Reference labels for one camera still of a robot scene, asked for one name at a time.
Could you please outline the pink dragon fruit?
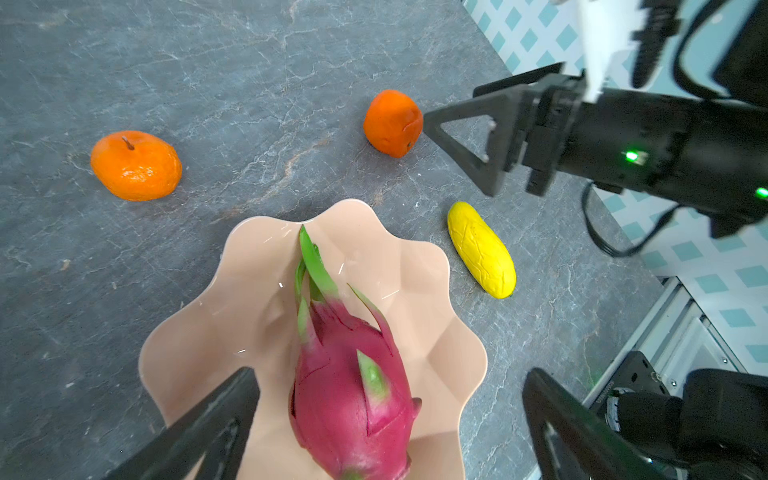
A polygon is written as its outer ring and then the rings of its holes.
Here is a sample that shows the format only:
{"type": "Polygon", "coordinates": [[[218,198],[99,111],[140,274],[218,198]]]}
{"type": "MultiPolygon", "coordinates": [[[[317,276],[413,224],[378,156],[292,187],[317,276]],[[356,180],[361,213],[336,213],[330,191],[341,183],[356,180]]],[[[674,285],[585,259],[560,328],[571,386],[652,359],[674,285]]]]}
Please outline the pink dragon fruit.
{"type": "Polygon", "coordinates": [[[306,229],[298,243],[294,435],[333,479],[403,479],[422,401],[411,394],[391,327],[361,291],[355,295],[376,323],[352,315],[306,229]]]}

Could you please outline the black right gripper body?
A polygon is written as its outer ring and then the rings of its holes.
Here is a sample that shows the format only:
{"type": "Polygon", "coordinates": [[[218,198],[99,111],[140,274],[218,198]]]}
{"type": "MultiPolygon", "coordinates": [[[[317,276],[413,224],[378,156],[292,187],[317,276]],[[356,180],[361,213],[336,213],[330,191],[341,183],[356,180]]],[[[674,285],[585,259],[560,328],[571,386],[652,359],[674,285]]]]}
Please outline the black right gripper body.
{"type": "Polygon", "coordinates": [[[766,110],[621,89],[589,103],[582,78],[558,73],[521,83],[542,96],[522,157],[528,193],[544,195],[563,172],[711,217],[766,217],[766,110]]]}

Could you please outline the orange fake tangerine with stem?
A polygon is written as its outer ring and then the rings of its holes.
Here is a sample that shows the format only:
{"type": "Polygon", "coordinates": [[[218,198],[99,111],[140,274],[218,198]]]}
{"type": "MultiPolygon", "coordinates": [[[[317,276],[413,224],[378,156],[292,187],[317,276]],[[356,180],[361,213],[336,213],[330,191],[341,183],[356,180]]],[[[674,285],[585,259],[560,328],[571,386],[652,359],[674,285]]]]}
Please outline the orange fake tangerine with stem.
{"type": "Polygon", "coordinates": [[[140,131],[121,131],[100,139],[90,165],[106,189],[127,201],[150,201],[171,194],[182,177],[182,163],[166,141],[140,131]]]}

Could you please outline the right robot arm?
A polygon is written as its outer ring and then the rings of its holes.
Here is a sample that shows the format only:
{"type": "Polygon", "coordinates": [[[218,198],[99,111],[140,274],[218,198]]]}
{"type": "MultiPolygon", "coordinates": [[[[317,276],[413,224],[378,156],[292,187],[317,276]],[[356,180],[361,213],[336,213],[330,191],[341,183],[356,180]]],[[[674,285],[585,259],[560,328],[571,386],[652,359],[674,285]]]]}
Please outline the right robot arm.
{"type": "MultiPolygon", "coordinates": [[[[478,86],[430,111],[426,135],[486,195],[516,165],[542,196],[557,172],[613,193],[644,192],[709,219],[712,238],[767,215],[767,5],[757,2],[712,72],[694,81],[683,56],[721,8],[683,23],[678,1],[582,1],[585,66],[559,63],[478,86]]],[[[544,370],[523,404],[545,479],[691,479],[767,475],[767,380],[712,368],[688,374],[680,396],[652,387],[625,361],[604,414],[581,405],[544,370]]]]}

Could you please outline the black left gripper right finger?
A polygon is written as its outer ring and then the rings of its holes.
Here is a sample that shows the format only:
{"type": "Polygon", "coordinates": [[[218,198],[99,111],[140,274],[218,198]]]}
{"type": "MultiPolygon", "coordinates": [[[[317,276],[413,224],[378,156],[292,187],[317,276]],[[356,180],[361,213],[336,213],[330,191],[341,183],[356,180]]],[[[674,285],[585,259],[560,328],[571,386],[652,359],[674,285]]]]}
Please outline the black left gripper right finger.
{"type": "Polygon", "coordinates": [[[543,479],[663,477],[546,371],[527,373],[522,400],[543,479]]]}

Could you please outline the dented orange fake fruit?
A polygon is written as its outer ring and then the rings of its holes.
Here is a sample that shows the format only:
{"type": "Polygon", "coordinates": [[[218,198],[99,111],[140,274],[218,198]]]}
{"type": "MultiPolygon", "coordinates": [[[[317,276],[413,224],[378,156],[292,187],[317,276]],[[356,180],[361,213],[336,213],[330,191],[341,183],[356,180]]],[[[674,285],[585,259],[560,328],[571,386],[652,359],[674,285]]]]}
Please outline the dented orange fake fruit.
{"type": "Polygon", "coordinates": [[[402,158],[415,145],[423,125],[423,114],[410,97],[396,90],[384,90],[372,100],[363,132],[376,150],[402,158]]]}

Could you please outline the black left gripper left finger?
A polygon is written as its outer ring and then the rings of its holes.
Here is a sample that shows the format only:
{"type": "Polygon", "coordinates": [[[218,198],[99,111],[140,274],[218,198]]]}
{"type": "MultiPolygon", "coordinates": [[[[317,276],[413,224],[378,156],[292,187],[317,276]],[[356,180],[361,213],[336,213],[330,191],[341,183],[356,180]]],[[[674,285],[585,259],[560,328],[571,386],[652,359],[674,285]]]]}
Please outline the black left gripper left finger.
{"type": "Polygon", "coordinates": [[[110,472],[109,479],[237,477],[260,398],[253,369],[242,367],[163,434],[110,472]]]}

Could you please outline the yellow fake fruit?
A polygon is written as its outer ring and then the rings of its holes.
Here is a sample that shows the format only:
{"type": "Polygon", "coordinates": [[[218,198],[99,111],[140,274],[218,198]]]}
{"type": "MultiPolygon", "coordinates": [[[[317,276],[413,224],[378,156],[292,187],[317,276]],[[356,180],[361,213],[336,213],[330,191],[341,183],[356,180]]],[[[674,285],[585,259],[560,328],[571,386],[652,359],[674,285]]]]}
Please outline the yellow fake fruit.
{"type": "Polygon", "coordinates": [[[454,203],[447,228],[459,257],[478,284],[493,298],[505,299],[516,288],[513,259],[493,229],[468,203],[454,203]]]}

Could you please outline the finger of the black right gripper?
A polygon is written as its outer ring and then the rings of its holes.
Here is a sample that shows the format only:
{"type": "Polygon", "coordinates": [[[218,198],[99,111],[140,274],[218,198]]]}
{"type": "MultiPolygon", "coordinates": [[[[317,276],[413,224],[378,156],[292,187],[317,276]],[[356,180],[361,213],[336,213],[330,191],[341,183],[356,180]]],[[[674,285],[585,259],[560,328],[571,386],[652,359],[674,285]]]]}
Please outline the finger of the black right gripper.
{"type": "Polygon", "coordinates": [[[543,79],[549,74],[560,74],[564,67],[564,62],[553,63],[544,67],[540,67],[534,70],[530,70],[521,74],[512,75],[510,77],[496,80],[487,84],[483,84],[474,88],[472,97],[477,98],[483,95],[494,93],[506,88],[511,88],[517,85],[530,85],[543,79]]]}
{"type": "Polygon", "coordinates": [[[507,156],[517,132],[519,110],[526,105],[522,86],[481,95],[424,114],[424,133],[439,146],[486,196],[502,185],[507,156]],[[488,116],[495,127],[488,131],[484,161],[443,128],[445,123],[488,116]]]}

